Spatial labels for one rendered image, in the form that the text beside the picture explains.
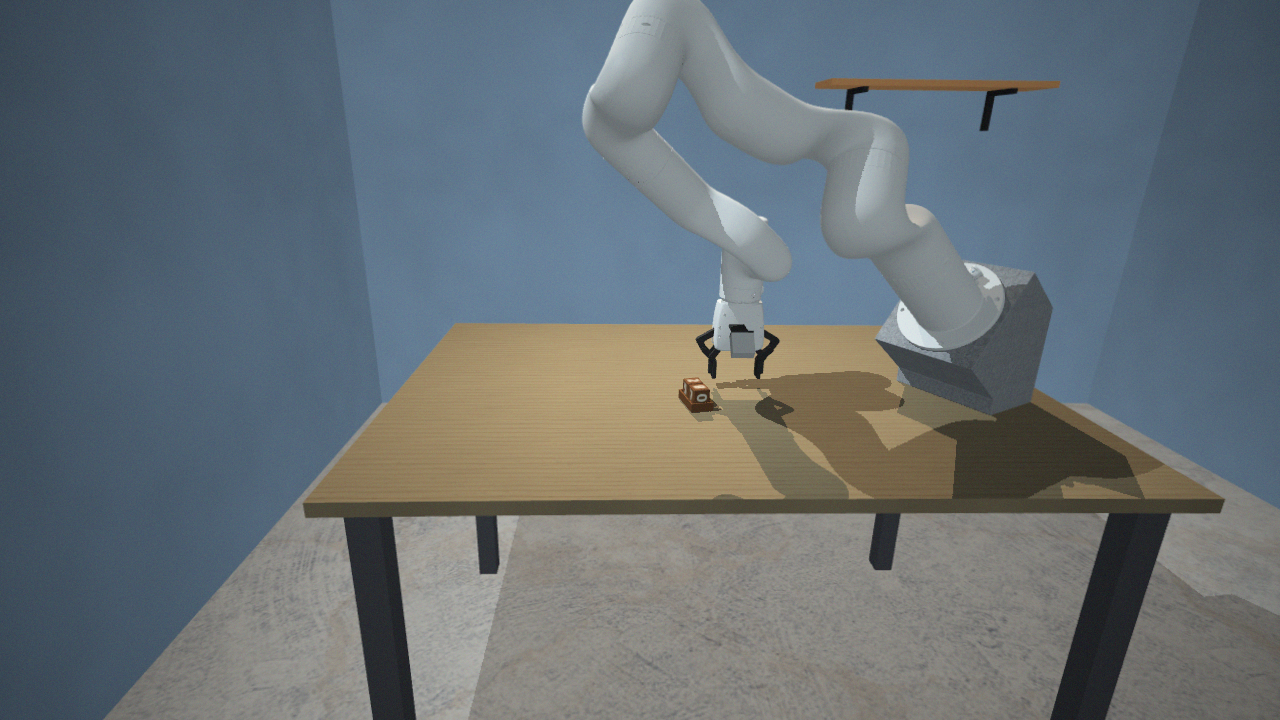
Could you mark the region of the brown wooden tray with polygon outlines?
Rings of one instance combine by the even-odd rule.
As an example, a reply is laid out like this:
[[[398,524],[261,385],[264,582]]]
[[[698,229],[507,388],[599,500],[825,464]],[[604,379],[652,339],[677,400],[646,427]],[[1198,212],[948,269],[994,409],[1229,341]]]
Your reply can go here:
[[[690,413],[705,413],[713,411],[714,402],[709,398],[709,402],[692,404],[691,400],[684,395],[684,389],[678,389],[678,398],[689,407]]]

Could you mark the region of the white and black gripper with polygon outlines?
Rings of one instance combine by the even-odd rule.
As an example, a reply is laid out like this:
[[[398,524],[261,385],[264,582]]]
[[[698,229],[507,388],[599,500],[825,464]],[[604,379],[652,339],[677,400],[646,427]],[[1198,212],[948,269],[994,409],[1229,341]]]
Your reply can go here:
[[[696,337],[698,346],[708,357],[708,374],[710,374],[712,379],[716,379],[716,356],[721,351],[730,351],[730,324],[744,324],[748,331],[754,331],[755,351],[758,354],[754,363],[754,375],[756,379],[760,379],[765,357],[780,345],[780,340],[774,334],[764,331],[762,300],[756,300],[753,304],[733,304],[724,299],[717,300],[712,329]],[[771,340],[771,343],[762,350],[764,337],[765,340]],[[710,350],[704,345],[707,340],[712,340],[713,346]]]

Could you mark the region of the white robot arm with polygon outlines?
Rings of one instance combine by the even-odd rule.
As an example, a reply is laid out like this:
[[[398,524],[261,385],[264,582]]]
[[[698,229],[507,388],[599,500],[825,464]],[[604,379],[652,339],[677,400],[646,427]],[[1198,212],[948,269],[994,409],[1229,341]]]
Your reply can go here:
[[[963,263],[934,215],[905,204],[909,145],[899,126],[785,92],[742,61],[700,0],[634,0],[588,92],[582,129],[669,219],[722,249],[721,299],[760,300],[763,281],[788,275],[792,256],[764,217],[713,190],[653,129],[677,79],[733,147],[774,165],[826,167],[826,243],[840,258],[870,258],[901,299],[899,329],[909,342],[959,348],[995,325],[1005,302],[998,277]]]

